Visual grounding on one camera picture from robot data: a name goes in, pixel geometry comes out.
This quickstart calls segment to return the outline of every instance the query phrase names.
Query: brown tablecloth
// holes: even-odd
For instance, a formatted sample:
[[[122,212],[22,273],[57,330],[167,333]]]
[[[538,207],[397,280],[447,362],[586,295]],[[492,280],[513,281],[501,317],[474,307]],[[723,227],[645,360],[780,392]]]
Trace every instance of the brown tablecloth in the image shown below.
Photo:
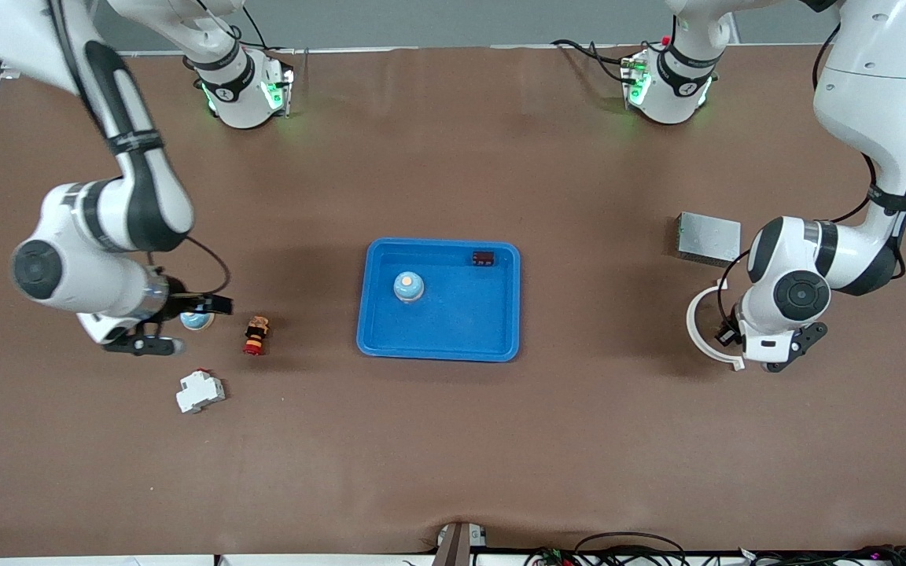
[[[291,57],[294,116],[254,131],[209,116],[177,58],[132,61],[193,235],[234,270],[237,314],[168,326],[179,358],[104,354],[12,287],[43,194],[116,165],[74,97],[5,80],[0,555],[407,552],[450,520],[504,546],[906,543],[906,278],[835,295],[827,338],[785,373],[733,373],[683,328],[720,270],[668,254],[681,211],[739,219],[747,244],[777,215],[862,198],[862,159],[812,115],[815,53],[731,48],[675,127],[557,50]],[[361,355],[364,254],[383,236],[518,246],[518,358]],[[219,282],[189,244],[159,259],[193,289]],[[241,353],[255,313],[273,326],[262,358]],[[181,415],[198,366],[230,398]]]

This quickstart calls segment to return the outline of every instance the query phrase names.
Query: blue tray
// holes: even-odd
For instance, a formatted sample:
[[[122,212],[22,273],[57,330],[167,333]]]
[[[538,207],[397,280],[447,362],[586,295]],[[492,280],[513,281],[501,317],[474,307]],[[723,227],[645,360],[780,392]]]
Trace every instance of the blue tray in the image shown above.
[[[493,252],[494,265],[475,266],[475,251]],[[393,294],[404,271],[425,282],[412,303]],[[387,358],[510,361],[519,351],[519,251],[500,241],[374,241],[355,341],[364,354]]]

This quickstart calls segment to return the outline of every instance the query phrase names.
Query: small blue cap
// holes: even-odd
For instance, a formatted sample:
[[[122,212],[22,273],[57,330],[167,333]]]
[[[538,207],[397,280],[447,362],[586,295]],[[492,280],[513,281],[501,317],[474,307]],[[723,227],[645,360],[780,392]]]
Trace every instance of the small blue cap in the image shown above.
[[[393,294],[403,302],[417,301],[425,292],[425,282],[417,273],[405,271],[393,280]]]
[[[215,315],[211,312],[181,312],[180,322],[188,330],[204,330],[212,324]]]

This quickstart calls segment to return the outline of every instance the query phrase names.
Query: gray metal block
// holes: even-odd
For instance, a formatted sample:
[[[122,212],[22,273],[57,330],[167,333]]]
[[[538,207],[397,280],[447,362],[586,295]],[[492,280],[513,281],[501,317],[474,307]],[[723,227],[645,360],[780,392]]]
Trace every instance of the gray metal block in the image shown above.
[[[726,267],[740,255],[740,222],[680,212],[676,225],[681,259]]]

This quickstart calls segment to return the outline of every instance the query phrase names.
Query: robotic arm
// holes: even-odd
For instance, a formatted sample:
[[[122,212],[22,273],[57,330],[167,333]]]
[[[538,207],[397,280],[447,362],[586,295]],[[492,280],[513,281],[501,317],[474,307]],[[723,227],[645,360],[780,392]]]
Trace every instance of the robotic arm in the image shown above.
[[[803,1],[819,9],[834,4]],[[719,0],[719,8],[698,22],[700,30],[694,32],[691,20],[679,29],[714,39],[720,29],[715,14],[735,9],[737,3],[756,7],[770,2]],[[753,285],[737,302],[732,322],[720,337],[726,345],[737,341],[743,345],[743,358],[774,372],[805,354],[827,330],[817,319],[830,304],[831,290],[867,294],[895,278],[898,264],[905,269],[900,247],[906,228],[906,0],[841,0],[837,7],[841,32],[820,76],[813,110],[831,135],[871,158],[877,182],[867,193],[870,205],[859,226],[783,216],[755,237],[747,265]],[[683,46],[680,30],[673,44]],[[711,47],[699,50],[687,47],[686,57],[714,57],[715,44],[713,40]],[[648,97],[657,96],[658,90],[669,94],[654,86],[641,108],[650,109],[650,118],[654,101]],[[694,111],[686,101],[668,107],[662,97],[659,100],[661,107],[676,108],[667,115],[672,123]]]
[[[109,0],[123,17],[169,39],[201,77],[213,114],[234,128],[255,128],[288,115],[293,71],[259,50],[249,50],[219,16],[244,0]]]
[[[630,57],[622,75],[629,106],[661,124],[687,121],[712,86],[715,65],[729,44],[732,30],[725,16],[735,10],[761,8],[780,0],[665,0],[673,11],[673,33],[666,46],[648,44]]]
[[[105,350],[176,354],[179,340],[147,336],[145,323],[161,325],[180,312],[230,313],[231,301],[188,293],[125,255],[171,251],[194,223],[131,73],[80,0],[0,0],[0,58],[79,96],[122,172],[47,193],[35,232],[13,254],[16,285],[36,302],[79,313]]]

